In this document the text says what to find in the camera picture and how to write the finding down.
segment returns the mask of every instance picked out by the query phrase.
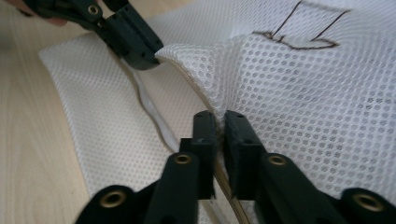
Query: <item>skin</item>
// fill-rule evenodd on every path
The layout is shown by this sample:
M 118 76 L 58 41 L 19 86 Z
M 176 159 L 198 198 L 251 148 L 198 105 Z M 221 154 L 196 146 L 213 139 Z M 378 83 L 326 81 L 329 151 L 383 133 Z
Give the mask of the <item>skin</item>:
M 6 2 L 10 3 L 14 7 L 17 7 L 18 9 L 20 9 L 30 15 L 38 17 L 37 14 L 35 14 L 32 11 L 32 9 L 30 9 L 28 6 L 26 6 L 26 4 L 24 4 L 23 0 L 6 0 Z M 54 25 L 58 25 L 58 26 L 63 26 L 67 23 L 67 21 L 59 19 L 59 18 L 50 18 L 50 19 L 46 19 L 46 21 L 48 21 L 49 23 L 52 23 Z

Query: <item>wooden table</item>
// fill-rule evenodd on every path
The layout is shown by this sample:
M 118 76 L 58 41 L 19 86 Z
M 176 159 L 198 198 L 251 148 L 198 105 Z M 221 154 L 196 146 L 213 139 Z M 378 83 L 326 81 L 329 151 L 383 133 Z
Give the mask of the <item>wooden table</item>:
M 135 0 L 143 17 L 190 0 Z M 0 0 L 0 223 L 73 223 L 89 200 L 62 103 L 39 50 L 83 34 Z

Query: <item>zipper teeth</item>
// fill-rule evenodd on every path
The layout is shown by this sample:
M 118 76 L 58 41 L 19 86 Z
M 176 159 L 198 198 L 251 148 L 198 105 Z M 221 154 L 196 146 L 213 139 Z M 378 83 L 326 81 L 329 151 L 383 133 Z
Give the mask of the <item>zipper teeth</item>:
M 205 106 L 209 108 L 209 110 L 213 110 L 212 106 L 210 103 L 206 100 L 205 95 L 201 92 L 197 84 L 193 81 L 193 79 L 188 76 L 188 72 L 178 63 L 175 63 L 173 60 L 167 59 L 163 56 L 157 56 L 157 58 L 160 61 L 170 63 L 172 64 L 178 72 L 187 80 L 187 82 L 190 84 L 192 89 L 198 94 L 198 96 L 201 98 L 201 100 L 204 102 Z M 218 161 L 216 161 L 216 167 L 215 167 L 215 178 L 217 179 L 219 186 L 226 197 L 228 203 L 230 204 L 231 208 L 233 209 L 233 212 L 236 216 L 236 219 L 240 224 L 249 224 L 249 220 L 247 215 L 245 214 L 245 211 L 241 205 L 241 203 L 236 200 L 236 198 L 233 197 L 230 185 L 228 183 L 227 177 L 224 174 L 223 170 L 221 169 L 221 166 Z

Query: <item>black line drawing on fabric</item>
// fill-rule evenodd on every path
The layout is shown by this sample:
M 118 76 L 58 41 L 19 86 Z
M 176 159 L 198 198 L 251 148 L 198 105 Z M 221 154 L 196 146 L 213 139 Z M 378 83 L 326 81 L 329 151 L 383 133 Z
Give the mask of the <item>black line drawing on fabric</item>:
M 301 5 L 301 4 L 306 4 L 306 5 L 313 5 L 310 3 L 306 3 L 305 1 L 300 1 L 296 4 L 296 6 L 293 8 L 293 10 L 291 11 L 291 13 L 289 14 L 289 16 L 282 22 L 282 24 L 274 31 L 266 31 L 266 32 L 259 32 L 259 31 L 254 31 L 252 32 L 254 35 L 262 35 L 265 38 L 275 41 L 277 43 L 281 43 L 284 44 L 286 46 L 288 46 L 291 49 L 297 49 L 297 50 L 304 50 L 304 49 L 331 49 L 331 48 L 335 48 L 337 46 L 339 46 L 340 44 L 338 44 L 337 42 L 330 40 L 330 39 L 326 39 L 326 38 L 320 38 L 327 30 L 329 30 L 337 21 L 339 21 L 346 13 L 348 13 L 350 10 L 345 10 L 343 11 L 340 15 L 338 15 L 332 22 L 330 22 L 330 24 L 328 26 L 326 26 L 322 31 L 319 32 L 319 34 L 317 36 L 315 36 L 314 38 L 310 39 L 308 41 L 308 43 L 313 43 L 313 42 L 321 42 L 324 45 L 323 46 L 305 46 L 305 47 L 298 47 L 298 46 L 294 46 L 293 44 L 289 43 L 288 41 L 285 40 L 285 35 L 281 35 L 281 36 L 276 36 L 276 34 L 279 33 L 280 30 L 282 30 L 282 28 L 288 23 L 288 21 L 290 20 L 290 18 L 293 16 L 293 14 L 295 13 L 295 11 L 297 10 L 297 8 Z

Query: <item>table surface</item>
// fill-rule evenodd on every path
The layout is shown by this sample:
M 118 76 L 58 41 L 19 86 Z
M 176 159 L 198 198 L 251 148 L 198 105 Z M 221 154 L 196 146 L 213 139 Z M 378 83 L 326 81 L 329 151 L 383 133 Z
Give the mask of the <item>table surface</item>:
M 134 0 L 144 17 L 190 0 Z M 0 223 L 73 223 L 89 200 L 61 100 L 37 53 L 85 33 L 0 0 Z

